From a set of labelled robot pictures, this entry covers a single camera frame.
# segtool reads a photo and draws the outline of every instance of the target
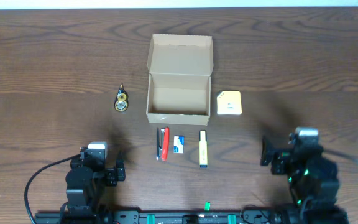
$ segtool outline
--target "yellow card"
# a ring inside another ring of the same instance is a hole
[[[222,91],[216,97],[218,105],[218,114],[235,114],[242,113],[241,93],[240,91]]]

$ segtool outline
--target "green object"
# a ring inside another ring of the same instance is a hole
[[[155,224],[155,215],[147,215],[147,224]]]
[[[237,223],[237,218],[235,215],[228,215],[227,219],[229,220],[229,224],[236,224]]]
[[[204,211],[208,212],[209,208],[211,208],[211,203],[210,202],[205,202]]]

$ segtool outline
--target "blue and white eraser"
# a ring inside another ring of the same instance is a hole
[[[185,148],[185,137],[184,136],[174,136],[173,137],[173,152],[174,153],[183,153]]]

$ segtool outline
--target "wood grain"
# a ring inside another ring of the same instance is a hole
[[[241,116],[217,116],[213,99],[207,127],[171,125],[186,146],[166,164],[155,161],[159,125],[145,116],[153,33],[212,35],[212,94],[242,93]],[[112,108],[121,82],[123,114]],[[260,137],[284,140],[296,126],[317,127],[324,146],[358,156],[358,8],[0,11],[0,223],[28,223],[29,177],[97,140],[109,142],[110,165],[119,150],[126,158],[126,181],[104,198],[111,208],[289,202],[286,179],[259,166]],[[328,157],[339,164],[338,203],[358,223],[358,167]],[[68,170],[60,164],[34,180],[33,213],[66,201]]]

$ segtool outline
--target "open box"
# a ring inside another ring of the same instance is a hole
[[[150,123],[208,124],[212,37],[153,34],[147,68],[146,114]]]

